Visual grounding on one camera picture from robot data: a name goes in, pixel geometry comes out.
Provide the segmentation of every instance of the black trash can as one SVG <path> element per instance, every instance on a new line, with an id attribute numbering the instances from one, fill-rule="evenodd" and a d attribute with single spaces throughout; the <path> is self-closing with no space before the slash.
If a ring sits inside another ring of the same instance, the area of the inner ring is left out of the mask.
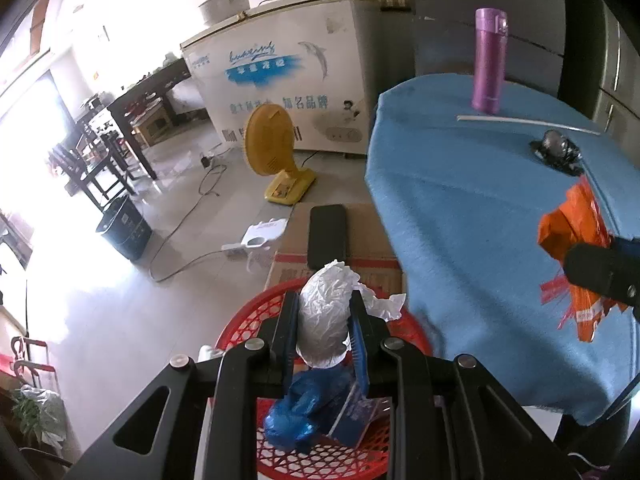
<path id="1" fill-rule="evenodd" d="M 127 195 L 118 197 L 105 209 L 95 232 L 132 261 L 142 256 L 151 238 L 151 227 Z"/>

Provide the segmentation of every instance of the green plant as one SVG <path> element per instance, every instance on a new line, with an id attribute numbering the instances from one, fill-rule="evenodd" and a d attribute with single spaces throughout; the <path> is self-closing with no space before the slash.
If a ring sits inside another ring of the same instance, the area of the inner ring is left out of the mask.
<path id="1" fill-rule="evenodd" d="M 27 439 L 28 444 L 31 445 L 31 441 L 34 436 L 38 442 L 41 442 L 41 407 L 35 400 L 25 396 L 20 390 L 14 391 L 13 399 L 15 406 L 12 407 L 11 411 L 14 414 L 14 417 L 20 422 L 20 431 Z"/>

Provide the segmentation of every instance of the purple thermos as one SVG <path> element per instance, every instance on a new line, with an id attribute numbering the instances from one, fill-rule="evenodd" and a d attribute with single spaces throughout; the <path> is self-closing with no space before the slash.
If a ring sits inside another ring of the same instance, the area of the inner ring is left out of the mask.
<path id="1" fill-rule="evenodd" d="M 500 9 L 476 10 L 476 66 L 474 97 L 478 111 L 497 114 L 507 57 L 507 13 Z"/>

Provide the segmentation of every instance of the dolphin logo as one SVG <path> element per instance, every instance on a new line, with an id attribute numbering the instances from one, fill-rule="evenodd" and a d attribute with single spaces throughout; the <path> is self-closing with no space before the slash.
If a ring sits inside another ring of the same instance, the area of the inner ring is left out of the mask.
<path id="1" fill-rule="evenodd" d="M 326 49 L 321 46 L 317 46 L 315 43 L 309 43 L 308 41 L 299 41 L 298 44 L 305 47 L 307 53 L 318 58 L 320 68 L 322 68 L 322 79 L 324 79 L 327 74 L 326 57 L 324 56 L 324 51 Z"/>

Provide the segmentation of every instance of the red mesh trash basket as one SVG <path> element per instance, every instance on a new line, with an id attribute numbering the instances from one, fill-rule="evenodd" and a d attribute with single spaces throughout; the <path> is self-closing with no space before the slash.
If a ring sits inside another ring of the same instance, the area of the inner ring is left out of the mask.
<path id="1" fill-rule="evenodd" d="M 308 277 L 280 283 L 259 294 L 229 322 L 223 330 L 216 347 L 227 350 L 233 346 L 256 337 L 260 323 L 280 313 L 284 293 L 288 290 L 300 290 Z M 387 298 L 380 290 L 377 297 Z M 418 322 L 411 314 L 402 311 L 402 317 L 386 324 L 391 335 L 411 342 L 423 353 L 431 355 L 431 346 L 424 336 Z M 358 449 L 340 446 L 330 439 L 317 444 L 311 453 L 286 453 L 275 449 L 264 437 L 262 421 L 274 403 L 273 399 L 258 399 L 256 460 L 260 473 L 273 480 L 285 479 L 337 479 L 373 480 L 386 472 L 388 459 L 389 420 L 380 418 L 367 430 Z"/>

